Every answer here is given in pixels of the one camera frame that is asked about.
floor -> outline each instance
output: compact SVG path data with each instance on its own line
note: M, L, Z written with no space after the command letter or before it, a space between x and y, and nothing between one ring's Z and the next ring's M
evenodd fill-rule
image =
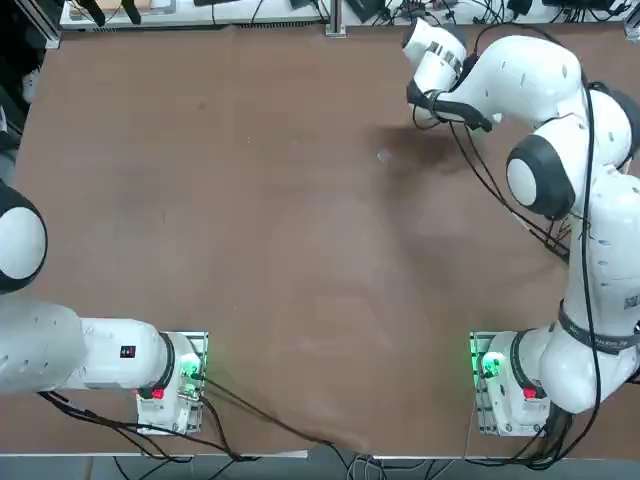
M139 479L149 469L158 465L155 460L140 457L121 457L120 463L130 480ZM221 456L200 456L187 465L171 464L147 477L152 480L207 480L228 460ZM387 465L412 465L415 461L387 461ZM438 461L434 468L445 465ZM425 467L416 471L388 472L389 480L422 480ZM0 480L40 480L42 478L63 478L65 480L119 480L123 479L112 457L35 457L0 458ZM333 480L344 479L345 470L335 454L324 448L313 450L308 459L267 458L257 463L233 465L222 474L220 479L308 479ZM567 460L547 472L531 472L522 467L485 468L458 461L443 474L441 480L467 479L632 479L640 478L640 462L604 461L604 460ZM364 479L363 467L354 474L355 480ZM373 468L369 469L369 478L377 480Z

table surface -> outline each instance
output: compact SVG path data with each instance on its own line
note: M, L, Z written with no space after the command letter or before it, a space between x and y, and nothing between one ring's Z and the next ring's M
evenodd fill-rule
M619 25L551 31L590 79L639 98L638 47ZM67 37L47 54L18 160L15 184L50 234L26 294L208 330L210 376L340 445L462 455L469 331L554 321L566 268L483 190L446 128L410 124L401 35ZM495 172L525 132L506 121L480 140ZM135 418L130 392L73 398ZM308 446L213 398L236 449ZM638 401L637 387L606 401L576 456L640 458ZM522 444L475 422L470 455ZM35 395L2 397L0 424L3 453L133 448Z

mounting plate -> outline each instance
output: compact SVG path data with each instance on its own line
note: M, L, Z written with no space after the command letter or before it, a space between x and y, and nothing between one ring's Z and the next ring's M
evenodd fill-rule
M193 373L204 375L209 349L207 332L165 332L174 344L176 362L173 378L160 399L143 399L137 395L138 422L149 423L173 430L174 432L191 434L202 429L202 404L200 394L204 391L204 381L190 377ZM164 412L175 412L170 419L160 422ZM168 432L139 428L145 435L171 435Z
M480 362L489 350L491 340L499 332L471 332L469 334L469 347L471 350L471 368L473 371L473 384L476 388L476 412L478 415L478 428L485 435L498 435L496 419L493 416L491 399L487 390L487 384L482 376Z

sticker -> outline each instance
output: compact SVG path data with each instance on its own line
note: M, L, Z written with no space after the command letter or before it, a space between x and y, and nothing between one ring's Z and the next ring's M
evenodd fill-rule
M636 308L638 305L640 305L640 295L634 295L633 297L627 297L624 299L625 310Z

metal bracket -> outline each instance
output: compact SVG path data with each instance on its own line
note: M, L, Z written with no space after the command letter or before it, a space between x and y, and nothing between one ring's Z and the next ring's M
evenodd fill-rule
M331 0L329 23L325 33L329 38L346 38L347 28L342 23L342 0Z
M487 393L487 385L481 375L480 362L489 350L491 340L498 332L471 332L469 334L469 348L471 350L471 368L473 371L473 384L476 389L476 412L478 415L478 428L485 435L498 435L498 427L493 416L491 399Z
M329 37L329 38L346 38L346 36L347 36L347 28L344 25L340 25L338 31L334 32L331 29L331 25L327 25L325 33L326 33L327 37Z
M200 396L204 392L204 381L191 378L191 374L197 373L204 375L207 366L207 353L209 348L209 334L207 332L165 332L172 337L172 341L176 340L179 336L186 337L188 342L193 347L193 350L182 349L180 355L176 355L176 365L174 375L177 379L177 384L174 385L173 395L177 394L179 404L179 416L175 419L173 427L171 425L159 425L164 428L173 429L174 431L182 430L185 434L197 433L202 430L202 403L200 403ZM138 418L142 415L141 408L164 408L162 404L151 405L153 402L161 402L162 400L141 400L140 396L137 397L138 401ZM148 430L145 428L138 428L138 432L145 435L170 435L168 432L158 432L157 430Z

